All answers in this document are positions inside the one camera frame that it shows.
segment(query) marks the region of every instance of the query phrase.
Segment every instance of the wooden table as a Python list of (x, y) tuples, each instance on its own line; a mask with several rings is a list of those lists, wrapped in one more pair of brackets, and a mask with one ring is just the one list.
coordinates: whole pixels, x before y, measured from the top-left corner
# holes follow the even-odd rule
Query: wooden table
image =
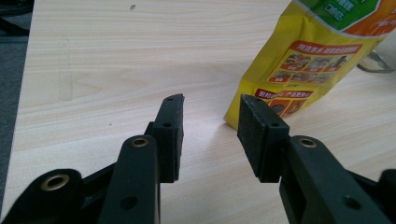
[[(114, 162), (182, 92), (180, 179), (162, 185), (163, 223), (287, 223), (278, 184), (259, 183), (223, 116), (289, 1), (36, 1), (2, 217), (47, 171)], [(396, 167), (395, 83), (354, 69), (286, 119), (291, 135), (377, 180)]]

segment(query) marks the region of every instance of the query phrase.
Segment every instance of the red label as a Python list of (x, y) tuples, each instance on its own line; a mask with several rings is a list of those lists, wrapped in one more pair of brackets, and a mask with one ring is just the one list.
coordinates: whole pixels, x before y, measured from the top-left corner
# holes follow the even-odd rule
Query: red label
[(356, 54), (361, 49), (362, 44), (355, 45), (320, 45), (305, 41), (295, 41), (290, 49), (311, 55), (339, 55)]
[(262, 99), (274, 99), (276, 97), (282, 98), (308, 98), (312, 94), (312, 91), (282, 91), (280, 93), (275, 93), (271, 91), (266, 91), (262, 89), (257, 89), (255, 96)]

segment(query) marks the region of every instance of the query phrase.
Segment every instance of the green label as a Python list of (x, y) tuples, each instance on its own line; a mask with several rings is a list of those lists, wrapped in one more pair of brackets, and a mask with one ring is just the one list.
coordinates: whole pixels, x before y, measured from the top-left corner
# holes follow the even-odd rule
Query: green label
[(344, 30), (376, 11), (380, 0), (297, 0), (336, 30)]

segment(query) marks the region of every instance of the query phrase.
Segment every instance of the gray carpet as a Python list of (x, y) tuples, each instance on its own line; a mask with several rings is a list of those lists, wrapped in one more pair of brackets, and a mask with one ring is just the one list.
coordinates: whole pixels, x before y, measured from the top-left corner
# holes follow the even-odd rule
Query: gray carpet
[[(30, 29), (32, 13), (4, 19), (22, 28)], [(27, 36), (8, 35), (0, 30), (0, 213), (21, 92), (27, 41)]]

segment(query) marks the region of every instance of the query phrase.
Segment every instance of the plastic bag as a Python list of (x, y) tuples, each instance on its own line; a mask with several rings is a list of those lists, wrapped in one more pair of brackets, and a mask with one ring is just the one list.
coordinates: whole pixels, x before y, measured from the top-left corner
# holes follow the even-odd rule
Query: plastic bag
[(262, 98), (281, 118), (311, 105), (395, 26), (395, 0), (293, 0), (224, 119), (237, 129), (241, 94)]

